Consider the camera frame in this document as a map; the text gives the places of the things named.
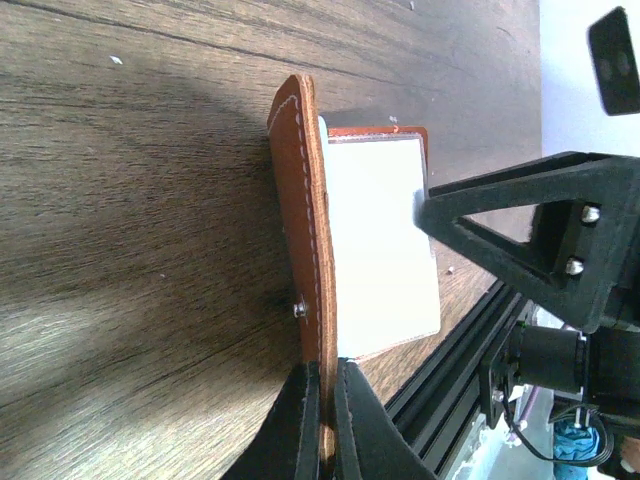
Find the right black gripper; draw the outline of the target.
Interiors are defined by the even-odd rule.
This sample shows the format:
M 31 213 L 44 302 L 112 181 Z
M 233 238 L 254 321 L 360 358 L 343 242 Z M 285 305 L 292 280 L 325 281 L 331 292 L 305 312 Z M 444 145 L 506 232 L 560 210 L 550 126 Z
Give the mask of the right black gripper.
M 428 190 L 417 226 L 585 333 L 639 326 L 639 160 L 564 152 Z M 551 422 L 594 430 L 585 459 L 530 452 L 557 465 L 622 468 L 620 443 L 639 436 L 639 335 L 582 335 L 537 326 L 535 306 L 498 283 L 497 319 L 482 351 L 480 410 L 524 437 L 509 396 L 518 385 L 575 395 Z

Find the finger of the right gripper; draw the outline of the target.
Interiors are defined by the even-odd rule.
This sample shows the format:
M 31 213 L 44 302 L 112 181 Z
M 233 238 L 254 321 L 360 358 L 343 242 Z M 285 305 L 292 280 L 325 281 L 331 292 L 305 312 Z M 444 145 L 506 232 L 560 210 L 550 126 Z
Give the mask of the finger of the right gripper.
M 603 110 L 608 116 L 639 113 L 639 74 L 628 17 L 617 6 L 588 29 L 588 46 Z

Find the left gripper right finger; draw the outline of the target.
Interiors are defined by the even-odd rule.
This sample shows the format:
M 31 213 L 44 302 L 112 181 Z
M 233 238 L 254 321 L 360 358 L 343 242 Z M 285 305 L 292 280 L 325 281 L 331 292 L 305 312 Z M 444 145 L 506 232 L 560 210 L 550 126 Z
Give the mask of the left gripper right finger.
M 434 479 L 405 442 L 358 365 L 338 360 L 334 387 L 336 479 Z

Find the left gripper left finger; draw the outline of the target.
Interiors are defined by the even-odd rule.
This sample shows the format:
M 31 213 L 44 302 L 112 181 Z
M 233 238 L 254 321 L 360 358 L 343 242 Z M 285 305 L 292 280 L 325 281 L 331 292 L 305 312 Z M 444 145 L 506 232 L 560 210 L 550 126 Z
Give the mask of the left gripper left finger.
M 317 479 L 320 380 L 315 361 L 290 372 L 254 439 L 225 479 Z

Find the silver grey card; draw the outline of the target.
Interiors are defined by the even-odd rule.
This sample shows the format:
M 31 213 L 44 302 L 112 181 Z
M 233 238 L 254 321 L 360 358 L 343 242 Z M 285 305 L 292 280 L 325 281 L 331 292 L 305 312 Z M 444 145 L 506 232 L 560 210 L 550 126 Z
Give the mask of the silver grey card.
M 428 235 L 415 222 L 428 172 L 425 129 L 319 125 L 338 355 L 366 359 L 437 334 L 436 258 Z

